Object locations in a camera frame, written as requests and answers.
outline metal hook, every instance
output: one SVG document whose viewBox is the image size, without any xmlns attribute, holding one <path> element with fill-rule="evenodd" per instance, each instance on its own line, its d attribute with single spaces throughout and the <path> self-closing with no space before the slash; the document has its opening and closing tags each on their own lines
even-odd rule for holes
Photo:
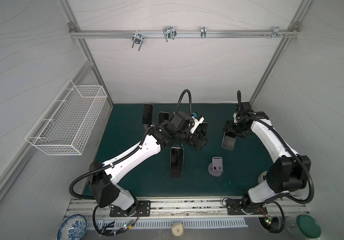
<svg viewBox="0 0 344 240">
<path fill-rule="evenodd" d="M 132 40 L 133 40 L 133 43 L 132 43 L 132 48 L 133 46 L 136 44 L 140 44 L 139 45 L 139 50 L 140 51 L 140 48 L 141 48 L 141 45 L 143 44 L 143 41 L 144 41 L 144 38 L 143 38 L 143 35 L 139 34 L 139 33 L 135 33 L 133 36 L 132 36 Z"/>
<path fill-rule="evenodd" d="M 168 26 L 165 29 L 163 29 L 165 40 L 168 41 L 168 37 L 172 38 L 172 40 L 175 40 L 176 36 L 176 29 L 174 26 Z"/>
<path fill-rule="evenodd" d="M 201 32 L 201 38 L 205 38 L 207 36 L 207 29 L 206 29 L 206 27 L 202 26 L 200 32 Z"/>
</svg>

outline table surface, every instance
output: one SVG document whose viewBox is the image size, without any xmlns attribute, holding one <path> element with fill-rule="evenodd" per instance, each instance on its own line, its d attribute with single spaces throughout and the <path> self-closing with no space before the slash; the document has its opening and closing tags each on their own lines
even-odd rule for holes
<svg viewBox="0 0 344 240">
<path fill-rule="evenodd" d="M 159 112 L 171 114 L 175 106 L 154 104 L 153 122 L 158 123 Z M 233 151 L 221 147 L 225 122 L 233 118 L 235 110 L 236 104 L 192 104 L 192 111 L 201 113 L 208 123 L 209 142 L 199 151 L 184 144 L 181 178 L 170 178 L 169 147 L 131 170 L 119 185 L 138 197 L 242 195 L 256 186 L 258 176 L 272 165 L 260 139 L 252 133 L 244 139 L 237 137 Z M 189 105 L 181 104 L 179 111 L 188 113 Z M 144 131 L 142 104 L 115 104 L 96 160 L 103 162 L 119 155 L 140 141 Z M 224 172 L 219 177 L 208 173 L 212 157 L 223 158 Z M 84 194 L 91 195 L 88 187 Z"/>
</svg>

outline metal vent grille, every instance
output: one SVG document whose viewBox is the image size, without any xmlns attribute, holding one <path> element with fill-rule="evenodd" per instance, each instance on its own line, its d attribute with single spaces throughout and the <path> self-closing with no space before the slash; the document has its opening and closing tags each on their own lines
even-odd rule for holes
<svg viewBox="0 0 344 240">
<path fill-rule="evenodd" d="M 98 228 L 106 226 L 113 220 L 97 220 Z M 116 220 L 115 229 L 121 228 L 130 219 Z M 139 219 L 133 229 L 165 229 L 171 228 L 175 222 L 180 222 L 184 228 L 236 228 L 248 227 L 243 217 L 227 218 L 191 218 L 191 219 Z M 92 220 L 87 221 L 87 230 L 94 230 Z"/>
</svg>

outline black cable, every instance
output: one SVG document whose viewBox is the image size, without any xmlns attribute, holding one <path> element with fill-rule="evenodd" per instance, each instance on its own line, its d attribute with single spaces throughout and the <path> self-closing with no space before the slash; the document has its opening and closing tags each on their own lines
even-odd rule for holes
<svg viewBox="0 0 344 240">
<path fill-rule="evenodd" d="M 192 98 L 191 98 L 191 92 L 190 92 L 188 89 L 185 89 L 185 90 L 181 93 L 180 98 L 179 98 L 179 101 L 177 102 L 175 111 L 174 111 L 173 113 L 177 113 L 177 110 L 179 109 L 181 100 L 183 99 L 183 96 L 184 96 L 185 93 L 188 93 L 188 98 L 189 98 L 189 116 L 192 116 Z"/>
<path fill-rule="evenodd" d="M 227 207 L 228 205 L 224 205 L 223 204 L 223 202 L 224 202 L 224 200 L 225 199 L 231 199 L 231 200 L 234 200 L 234 199 L 232 199 L 232 198 L 229 198 L 229 197 L 225 197 L 225 198 L 223 198 L 222 200 L 221 200 L 221 205 L 223 205 L 224 207 Z"/>
<path fill-rule="evenodd" d="M 96 224 L 96 217 L 95 217 L 95 214 L 96 214 L 96 210 L 98 209 L 99 205 L 97 205 L 94 209 L 93 209 L 93 213 L 92 213 L 92 223 L 93 223 L 93 227 L 95 228 L 96 232 L 98 232 L 98 234 L 100 235 L 103 235 L 103 236 L 114 236 L 114 235 L 117 235 L 117 234 L 120 234 L 120 233 L 123 233 L 123 232 L 126 232 L 128 229 L 124 229 L 124 228 L 120 228 L 118 229 L 117 231 L 113 232 L 112 233 L 112 230 L 110 230 L 108 233 L 106 232 L 107 228 L 111 225 L 111 224 L 114 224 L 113 223 L 110 223 L 108 224 L 107 226 L 99 229 L 98 228 L 98 225 Z"/>
<path fill-rule="evenodd" d="M 238 119 L 240 115 L 240 109 L 242 108 L 242 92 L 240 90 L 237 91 L 237 112 L 236 112 L 236 120 Z"/>
<path fill-rule="evenodd" d="M 297 202 L 298 204 L 308 204 L 309 202 L 311 202 L 311 200 L 313 199 L 313 196 L 314 196 L 314 186 L 313 186 L 313 181 L 312 181 L 311 175 L 309 174 L 309 171 L 306 168 L 306 166 L 304 165 L 303 161 L 301 161 L 299 159 L 299 157 L 296 156 L 296 154 L 294 154 L 294 152 L 292 152 L 291 148 L 287 145 L 287 143 L 280 136 L 280 134 L 278 132 L 276 132 L 276 130 L 273 128 L 273 126 L 270 126 L 269 124 L 267 124 L 266 122 L 264 122 L 264 121 L 262 121 L 260 119 L 246 117 L 246 116 L 243 116 L 240 119 L 249 119 L 249 120 L 260 122 L 261 124 L 266 126 L 269 130 L 271 130 L 275 134 L 275 136 L 279 139 L 281 144 L 284 146 L 285 150 L 287 152 L 289 152 L 290 155 L 295 159 L 295 161 L 300 165 L 301 169 L 304 171 L 304 174 L 307 177 L 308 186 L 309 186 L 309 193 L 308 193 L 308 196 L 307 196 L 306 199 L 300 200 L 300 199 L 297 199 L 297 198 L 295 198 L 295 197 L 293 197 L 293 196 L 291 196 L 289 194 L 280 193 L 280 194 L 276 195 L 275 197 L 273 197 L 272 199 L 268 199 L 268 201 L 275 200 L 275 199 L 277 199 L 279 197 L 287 197 L 287 198 L 291 199 L 292 201 Z"/>
<path fill-rule="evenodd" d="M 278 203 L 275 202 L 275 201 L 266 202 L 265 205 L 267 205 L 267 204 L 272 204 L 272 203 L 273 203 L 273 204 L 276 204 L 276 205 L 279 207 L 280 212 L 281 212 L 281 217 L 283 218 L 283 222 L 281 223 L 281 226 L 280 226 L 280 228 L 279 228 L 278 230 L 269 230 L 269 232 L 270 232 L 270 233 L 280 233 L 280 232 L 284 229 L 284 227 L 285 227 L 285 216 L 284 216 L 284 212 L 283 212 L 283 209 L 281 208 L 280 204 L 278 204 Z"/>
<path fill-rule="evenodd" d="M 114 162 L 113 162 L 112 164 L 110 164 L 110 165 L 104 166 L 104 167 L 99 168 L 99 169 L 97 169 L 97 170 L 93 170 L 93 171 L 84 173 L 83 175 L 81 175 L 81 176 L 79 176 L 78 178 L 76 178 L 75 180 L 73 180 L 73 181 L 71 182 L 71 184 L 69 185 L 69 189 L 68 189 L 68 190 L 69 190 L 69 193 L 70 193 L 72 196 L 74 196 L 75 198 L 79 198 L 79 199 L 95 199 L 94 196 L 81 195 L 81 194 L 75 193 L 75 191 L 73 190 L 73 187 L 76 185 L 76 183 L 78 183 L 78 182 L 79 182 L 80 180 L 82 180 L 83 178 L 86 178 L 86 177 L 88 177 L 88 176 L 90 176 L 90 175 L 93 175 L 93 174 L 95 174 L 95 173 L 97 173 L 97 172 L 100 172 L 100 171 L 103 171 L 103 170 L 105 170 L 105 169 L 111 168 L 112 166 L 115 166 L 115 165 L 119 164 L 120 162 L 126 160 L 128 157 L 130 157 L 130 156 L 132 156 L 133 154 L 135 154 L 135 152 L 137 152 L 137 151 L 141 148 L 140 146 L 143 145 L 143 143 L 144 143 L 144 141 L 145 141 L 145 139 L 146 139 L 146 136 L 147 136 L 147 134 L 148 134 L 148 132 L 149 132 L 150 129 L 152 129 L 152 127 L 149 128 L 149 129 L 144 133 L 144 135 L 143 135 L 143 137 L 142 137 L 142 139 L 141 139 L 141 141 L 140 141 L 140 143 L 139 143 L 139 146 L 137 146 L 134 150 L 132 150 L 132 151 L 131 151 L 130 153 L 128 153 L 126 156 L 123 156 L 122 158 L 118 159 L 117 161 L 114 161 Z"/>
</svg>

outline mounting plate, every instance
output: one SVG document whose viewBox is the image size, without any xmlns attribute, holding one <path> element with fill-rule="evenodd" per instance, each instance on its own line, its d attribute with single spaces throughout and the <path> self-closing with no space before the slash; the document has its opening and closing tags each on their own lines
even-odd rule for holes
<svg viewBox="0 0 344 240">
<path fill-rule="evenodd" d="M 226 199 L 225 205 L 227 206 L 228 215 L 246 215 L 240 206 L 241 199 Z M 261 204 L 259 207 L 256 207 L 256 210 L 251 215 L 260 215 L 263 214 L 258 208 L 261 208 L 265 213 L 268 213 L 265 204 Z"/>
<path fill-rule="evenodd" d="M 139 201 L 138 207 L 140 209 L 140 216 L 141 217 L 149 217 L 150 201 Z M 139 212 L 136 210 L 135 213 L 129 217 L 137 217 L 138 214 L 139 214 Z M 110 217 L 126 217 L 126 215 L 124 215 L 124 210 L 122 210 L 118 206 L 113 206 L 113 208 L 111 208 L 109 216 Z"/>
</svg>

